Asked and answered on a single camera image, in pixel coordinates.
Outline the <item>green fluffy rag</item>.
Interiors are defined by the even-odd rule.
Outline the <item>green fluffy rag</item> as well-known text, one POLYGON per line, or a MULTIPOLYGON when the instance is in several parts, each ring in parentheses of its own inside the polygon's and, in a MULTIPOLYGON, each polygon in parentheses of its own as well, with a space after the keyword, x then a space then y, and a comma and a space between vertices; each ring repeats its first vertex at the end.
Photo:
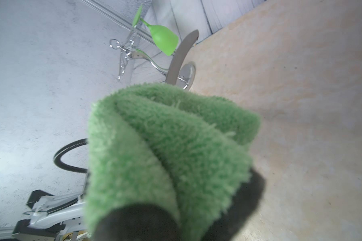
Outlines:
POLYGON ((202 241, 251 178, 258 114, 169 84, 121 89, 92 106, 88 127, 88 231, 112 210, 153 204, 180 241, 202 241))

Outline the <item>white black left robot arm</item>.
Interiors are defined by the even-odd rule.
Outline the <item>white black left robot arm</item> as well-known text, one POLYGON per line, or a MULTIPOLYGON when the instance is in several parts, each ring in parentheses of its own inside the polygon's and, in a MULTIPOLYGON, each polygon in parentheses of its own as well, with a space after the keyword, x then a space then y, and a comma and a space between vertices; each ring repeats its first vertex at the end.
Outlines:
POLYGON ((26 219, 17 222, 12 237, 19 241, 62 241, 87 229, 84 222, 83 193, 55 196, 34 190, 26 205, 26 219))

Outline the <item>sickle with wooden handle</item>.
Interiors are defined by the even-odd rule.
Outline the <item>sickle with wooden handle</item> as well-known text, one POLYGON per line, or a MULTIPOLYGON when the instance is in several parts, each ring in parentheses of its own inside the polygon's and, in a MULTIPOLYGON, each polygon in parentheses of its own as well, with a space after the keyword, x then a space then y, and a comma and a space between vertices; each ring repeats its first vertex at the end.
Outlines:
POLYGON ((188 34, 179 45, 176 53, 173 56, 169 70, 166 75, 166 83, 175 85, 179 77, 180 70, 183 66, 184 60, 188 55, 195 42, 199 38, 199 30, 194 30, 188 34))

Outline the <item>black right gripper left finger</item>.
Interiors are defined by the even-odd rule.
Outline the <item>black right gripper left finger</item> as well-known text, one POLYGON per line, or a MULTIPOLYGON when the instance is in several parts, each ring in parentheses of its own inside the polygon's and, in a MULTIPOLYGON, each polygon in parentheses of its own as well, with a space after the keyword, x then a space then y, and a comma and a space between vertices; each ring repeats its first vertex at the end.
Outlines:
POLYGON ((181 231, 166 210, 133 204, 112 210, 93 232, 94 241, 180 241, 181 231))

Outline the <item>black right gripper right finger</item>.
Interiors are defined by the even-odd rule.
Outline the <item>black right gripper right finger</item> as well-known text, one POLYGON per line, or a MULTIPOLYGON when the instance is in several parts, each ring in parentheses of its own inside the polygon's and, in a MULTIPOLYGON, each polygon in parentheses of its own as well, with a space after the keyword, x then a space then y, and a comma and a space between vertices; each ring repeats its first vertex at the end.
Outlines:
POLYGON ((253 168, 251 178, 242 183, 232 198, 232 204, 203 236, 203 241, 230 241, 257 210, 263 197, 265 179, 253 168))

